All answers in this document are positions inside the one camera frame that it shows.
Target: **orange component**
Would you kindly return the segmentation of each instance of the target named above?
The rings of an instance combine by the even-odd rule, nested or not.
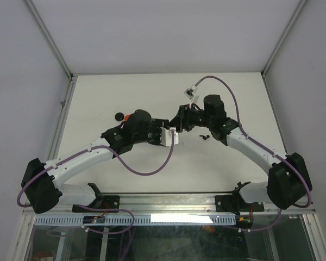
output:
[[[203,226],[203,229],[210,233],[214,233],[216,231],[215,227],[211,227],[211,226]]]

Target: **black mounting bracket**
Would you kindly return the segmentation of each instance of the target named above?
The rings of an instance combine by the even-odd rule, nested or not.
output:
[[[246,203],[242,198],[235,195],[218,195],[215,196],[216,212],[232,212],[240,215],[240,212],[250,212],[250,206],[253,207],[253,212],[264,212],[264,205],[254,203]]]
[[[106,209],[106,208],[112,208],[112,209],[118,209],[120,208],[120,196],[117,195],[104,195],[101,201],[101,204],[98,204],[97,206],[91,206],[91,208],[96,208],[96,209]],[[92,212],[99,212],[99,211],[93,211],[93,210],[87,210],[82,207],[79,207],[78,205],[73,205],[72,206],[72,211],[74,213],[92,213]],[[109,211],[110,213],[118,213],[118,211]]]

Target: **white wall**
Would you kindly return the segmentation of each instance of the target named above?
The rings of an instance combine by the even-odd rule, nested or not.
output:
[[[33,0],[74,73],[259,72],[299,0]]]
[[[267,82],[287,149],[305,158],[326,236],[326,0],[308,2]]]
[[[27,163],[45,158],[67,80],[22,1],[0,1],[0,261],[22,209]]]

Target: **glass panel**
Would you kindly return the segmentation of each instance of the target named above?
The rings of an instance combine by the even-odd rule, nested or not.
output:
[[[254,216],[256,227],[275,216]],[[125,227],[92,227],[120,231]],[[81,227],[35,226],[26,260],[313,260],[300,219],[283,216],[273,229],[241,232],[222,226],[135,226],[117,235],[85,233]]]

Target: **white tabletop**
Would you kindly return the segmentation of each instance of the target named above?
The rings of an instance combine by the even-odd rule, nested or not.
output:
[[[207,73],[131,74],[79,76],[68,112],[59,156],[92,142],[118,125],[114,116],[136,109],[153,118],[171,120],[179,105],[189,100],[183,92]],[[279,130],[260,73],[213,73],[226,81],[235,93],[245,129],[258,140],[284,151]],[[236,119],[233,100],[226,88],[213,79],[199,85],[198,105],[208,94],[220,94],[228,116]],[[206,128],[180,134],[168,165],[159,173],[137,176],[117,159],[100,163],[76,175],[67,183],[96,183],[102,192],[215,192],[233,190],[246,181],[262,182],[266,174],[240,152],[224,146]],[[169,148],[135,145],[122,158],[135,170],[149,172],[165,161]]]

